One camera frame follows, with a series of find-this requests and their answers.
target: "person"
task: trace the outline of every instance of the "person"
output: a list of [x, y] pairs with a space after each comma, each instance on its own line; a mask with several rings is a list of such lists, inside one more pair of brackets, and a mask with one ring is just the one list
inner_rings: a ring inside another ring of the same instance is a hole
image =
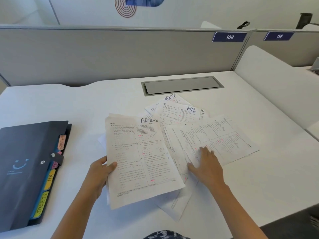
[[[199, 168], [195, 168], [189, 163], [188, 169], [209, 189], [215, 198], [233, 238], [267, 239], [266, 235], [247, 214], [225, 184], [223, 169], [214, 152], [209, 152], [207, 147], [200, 148], [200, 150], [202, 154]], [[102, 157], [91, 164], [78, 194], [51, 239], [81, 239], [83, 237], [93, 204], [101, 195], [109, 173], [114, 171], [117, 166], [116, 162], [109, 166], [104, 165], [106, 160], [106, 157]], [[168, 230], [154, 232], [145, 237], [145, 239], [157, 238], [189, 239]]]

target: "stack of papers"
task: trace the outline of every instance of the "stack of papers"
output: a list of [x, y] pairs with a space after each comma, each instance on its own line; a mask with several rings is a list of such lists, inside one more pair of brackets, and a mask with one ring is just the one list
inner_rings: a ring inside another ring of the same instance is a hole
[[214, 150], [221, 165], [258, 151], [258, 147], [225, 115], [209, 118], [177, 94], [162, 97], [139, 117], [109, 114], [106, 136], [112, 209], [152, 200], [175, 221], [182, 213], [198, 180], [187, 163], [198, 167], [199, 147]]

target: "concentric circle design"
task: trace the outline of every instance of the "concentric circle design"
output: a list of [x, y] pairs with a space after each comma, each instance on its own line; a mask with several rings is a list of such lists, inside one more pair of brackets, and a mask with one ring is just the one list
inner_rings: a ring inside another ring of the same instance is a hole
[[125, 0], [115, 0], [115, 8], [122, 17], [132, 17], [136, 12], [136, 6], [126, 5]]

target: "folder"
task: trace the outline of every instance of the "folder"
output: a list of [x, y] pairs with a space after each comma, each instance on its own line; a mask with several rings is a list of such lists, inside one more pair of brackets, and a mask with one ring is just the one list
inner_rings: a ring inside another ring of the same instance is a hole
[[0, 129], [0, 232], [41, 223], [71, 126], [50, 121]]

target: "patterned clothing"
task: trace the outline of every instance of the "patterned clothing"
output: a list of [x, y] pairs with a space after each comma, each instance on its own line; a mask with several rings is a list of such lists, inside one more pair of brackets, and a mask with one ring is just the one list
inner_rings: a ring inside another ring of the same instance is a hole
[[188, 237], [184, 237], [177, 232], [174, 231], [158, 231], [150, 234], [144, 239], [190, 239]]

